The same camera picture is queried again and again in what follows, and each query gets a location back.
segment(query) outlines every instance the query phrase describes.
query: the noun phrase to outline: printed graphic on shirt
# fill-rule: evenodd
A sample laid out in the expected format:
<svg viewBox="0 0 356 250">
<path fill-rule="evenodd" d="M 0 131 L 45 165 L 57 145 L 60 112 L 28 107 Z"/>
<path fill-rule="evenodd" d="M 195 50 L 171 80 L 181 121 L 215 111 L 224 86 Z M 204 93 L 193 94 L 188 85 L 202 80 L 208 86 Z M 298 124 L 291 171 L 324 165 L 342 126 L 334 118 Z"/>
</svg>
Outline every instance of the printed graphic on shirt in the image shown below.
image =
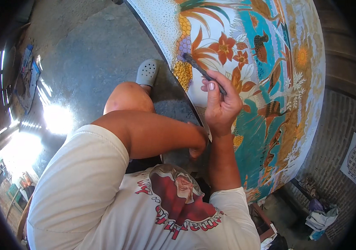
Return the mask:
<svg viewBox="0 0 356 250">
<path fill-rule="evenodd" d="M 180 230 L 207 231 L 221 222 L 224 213 L 203 202 L 204 193 L 195 179 L 182 168 L 162 164 L 149 173 L 144 171 L 139 175 L 148 175 L 148 178 L 138 182 L 140 190 L 135 193 L 151 195 L 152 200 L 160 203 L 155 207 L 155 223 L 165 224 L 164 229 L 173 232 L 173 240 Z"/>
</svg>

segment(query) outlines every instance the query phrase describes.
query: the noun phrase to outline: fingernail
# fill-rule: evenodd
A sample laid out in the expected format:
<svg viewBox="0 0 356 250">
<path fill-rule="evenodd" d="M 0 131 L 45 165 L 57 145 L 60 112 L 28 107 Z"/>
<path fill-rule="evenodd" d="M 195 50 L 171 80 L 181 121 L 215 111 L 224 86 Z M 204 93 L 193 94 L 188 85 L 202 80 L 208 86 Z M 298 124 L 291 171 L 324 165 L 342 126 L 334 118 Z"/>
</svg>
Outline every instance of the fingernail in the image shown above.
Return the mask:
<svg viewBox="0 0 356 250">
<path fill-rule="evenodd" d="M 214 90 L 214 88 L 215 88 L 214 83 L 212 83 L 212 82 L 208 83 L 208 89 L 209 90 Z"/>
</svg>

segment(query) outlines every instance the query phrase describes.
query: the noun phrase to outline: forearm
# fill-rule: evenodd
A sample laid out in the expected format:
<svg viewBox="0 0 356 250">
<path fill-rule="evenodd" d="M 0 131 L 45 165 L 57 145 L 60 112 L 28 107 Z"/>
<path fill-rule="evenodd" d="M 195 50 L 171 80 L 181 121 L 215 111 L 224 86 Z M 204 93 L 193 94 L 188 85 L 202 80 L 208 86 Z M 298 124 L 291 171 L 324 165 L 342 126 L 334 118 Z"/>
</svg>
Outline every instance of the forearm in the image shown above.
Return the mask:
<svg viewBox="0 0 356 250">
<path fill-rule="evenodd" d="M 178 148 L 199 148 L 205 144 L 194 125 L 149 112 L 113 111 L 92 124 L 114 133 L 132 159 L 153 157 Z"/>
<path fill-rule="evenodd" d="M 209 177 L 211 192 L 241 187 L 231 134 L 213 138 Z"/>
</svg>

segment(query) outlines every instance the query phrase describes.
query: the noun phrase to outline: painted bird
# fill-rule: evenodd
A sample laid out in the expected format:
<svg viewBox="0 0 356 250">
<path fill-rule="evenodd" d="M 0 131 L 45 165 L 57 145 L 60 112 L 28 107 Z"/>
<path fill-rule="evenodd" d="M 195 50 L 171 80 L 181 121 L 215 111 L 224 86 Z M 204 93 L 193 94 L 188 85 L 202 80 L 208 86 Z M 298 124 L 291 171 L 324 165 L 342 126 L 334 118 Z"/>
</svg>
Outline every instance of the painted bird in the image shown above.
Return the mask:
<svg viewBox="0 0 356 250">
<path fill-rule="evenodd" d="M 255 35 L 254 37 L 254 48 L 251 48 L 255 51 L 253 56 L 257 56 L 260 62 L 267 63 L 267 50 L 265 49 L 264 43 L 268 42 L 270 38 L 263 30 L 263 36 Z"/>
</svg>

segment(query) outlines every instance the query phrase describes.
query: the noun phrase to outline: hand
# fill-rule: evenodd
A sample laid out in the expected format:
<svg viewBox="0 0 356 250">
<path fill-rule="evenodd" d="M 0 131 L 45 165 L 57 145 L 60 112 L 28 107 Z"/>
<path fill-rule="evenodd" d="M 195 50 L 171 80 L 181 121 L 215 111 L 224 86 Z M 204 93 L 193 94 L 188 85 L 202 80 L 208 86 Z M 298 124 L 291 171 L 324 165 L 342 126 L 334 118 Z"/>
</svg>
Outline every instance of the hand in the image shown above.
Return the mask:
<svg viewBox="0 0 356 250">
<path fill-rule="evenodd" d="M 192 125 L 203 137 L 204 137 L 204 144 L 202 144 L 199 148 L 190 148 L 189 154 L 191 160 L 196 160 L 205 150 L 208 144 L 208 134 L 202 126 L 197 126 L 192 122 L 188 122 L 188 124 Z"/>
<path fill-rule="evenodd" d="M 204 86 L 201 87 L 201 90 L 208 92 L 205 120 L 213 138 L 230 135 L 231 126 L 243 108 L 243 101 L 231 81 L 223 74 L 213 70 L 207 70 L 207 74 L 225 89 L 227 95 L 223 96 L 220 93 L 215 81 L 202 80 Z"/>
</svg>

